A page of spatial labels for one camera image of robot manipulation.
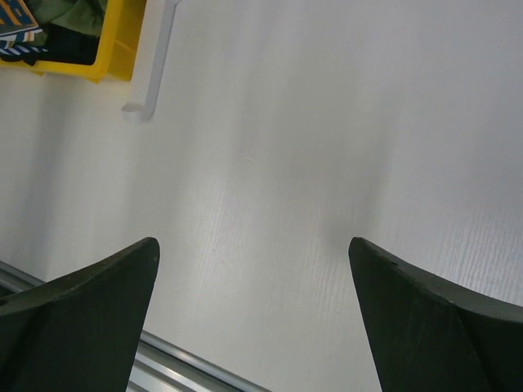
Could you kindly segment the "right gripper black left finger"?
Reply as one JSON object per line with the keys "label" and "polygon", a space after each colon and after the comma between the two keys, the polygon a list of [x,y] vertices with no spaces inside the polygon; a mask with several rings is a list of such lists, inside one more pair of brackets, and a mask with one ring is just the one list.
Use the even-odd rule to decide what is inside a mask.
{"label": "right gripper black left finger", "polygon": [[1,299],[3,391],[124,391],[159,269],[143,238]]}

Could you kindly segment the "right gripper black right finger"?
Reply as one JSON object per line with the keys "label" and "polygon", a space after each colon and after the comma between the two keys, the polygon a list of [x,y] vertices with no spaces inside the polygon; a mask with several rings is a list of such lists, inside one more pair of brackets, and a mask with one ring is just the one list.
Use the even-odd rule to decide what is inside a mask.
{"label": "right gripper black right finger", "polygon": [[364,238],[348,256],[384,391],[520,391],[522,308],[411,265]]}

